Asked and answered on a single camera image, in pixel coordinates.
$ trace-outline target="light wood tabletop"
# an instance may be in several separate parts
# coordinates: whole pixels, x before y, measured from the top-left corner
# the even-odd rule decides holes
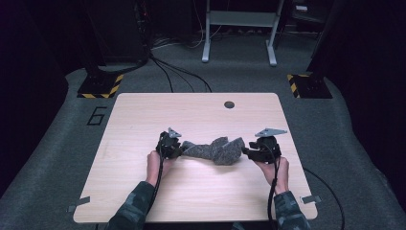
[[[226,108],[226,102],[235,107]],[[242,137],[247,148],[266,127],[287,130],[275,137],[290,163],[289,189],[305,216],[317,217],[314,203],[300,201],[311,192],[276,94],[125,93],[117,98],[80,196],[90,196],[90,202],[77,207],[75,222],[103,223],[114,216],[146,179],[147,155],[169,127],[182,134],[180,143]],[[244,154],[232,166],[180,156],[161,181],[147,222],[267,220],[269,190],[262,171]]]

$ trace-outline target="person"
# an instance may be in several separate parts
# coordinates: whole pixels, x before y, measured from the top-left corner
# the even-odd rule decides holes
[[[163,163],[162,178],[169,172],[176,158],[165,159]],[[262,170],[269,185],[275,177],[275,165],[262,162],[255,163]],[[143,229],[149,204],[158,179],[160,155],[153,150],[147,156],[147,178],[141,181],[129,194],[124,204],[107,223],[106,230]],[[275,209],[277,223],[281,230],[310,229],[308,221],[299,208],[295,197],[288,188],[289,162],[286,158],[279,158],[278,182],[275,187]]]

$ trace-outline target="stand base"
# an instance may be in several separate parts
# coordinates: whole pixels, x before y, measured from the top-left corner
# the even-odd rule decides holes
[[[289,80],[290,88],[295,98],[332,99],[323,80],[319,82],[317,88],[315,88],[309,86],[309,75],[288,75],[287,79]]]
[[[106,75],[101,78],[102,80],[92,80],[87,77],[78,90],[78,98],[113,98],[119,89],[123,75]]]

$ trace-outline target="gray cloth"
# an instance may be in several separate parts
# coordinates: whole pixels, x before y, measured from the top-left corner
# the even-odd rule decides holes
[[[227,137],[220,137],[209,145],[196,145],[185,141],[182,144],[183,155],[213,160],[216,165],[233,165],[241,156],[245,147],[241,137],[229,142]]]

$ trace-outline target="gray carpet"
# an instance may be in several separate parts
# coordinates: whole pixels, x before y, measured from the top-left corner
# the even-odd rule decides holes
[[[223,37],[212,43],[209,63],[201,62],[203,45],[153,50],[166,62],[199,75],[214,92],[273,92],[279,95],[303,166],[320,175],[340,199],[346,229],[406,229],[406,216],[385,176],[372,164],[351,131],[346,103],[328,80],[331,100],[295,99],[287,74],[304,74],[315,40],[287,34],[276,51],[278,66],[268,64],[264,36]],[[86,74],[66,76],[69,92],[41,143],[0,200],[0,229],[94,229],[73,222],[66,208],[80,196],[116,97],[79,99]],[[195,92],[204,84],[184,76]],[[176,93],[192,92],[171,73]],[[164,73],[150,61],[125,74],[118,93],[170,92]],[[106,106],[100,126],[87,126],[96,106]],[[340,229],[340,210],[329,190],[306,174],[310,189],[319,195],[318,217],[312,229]]]

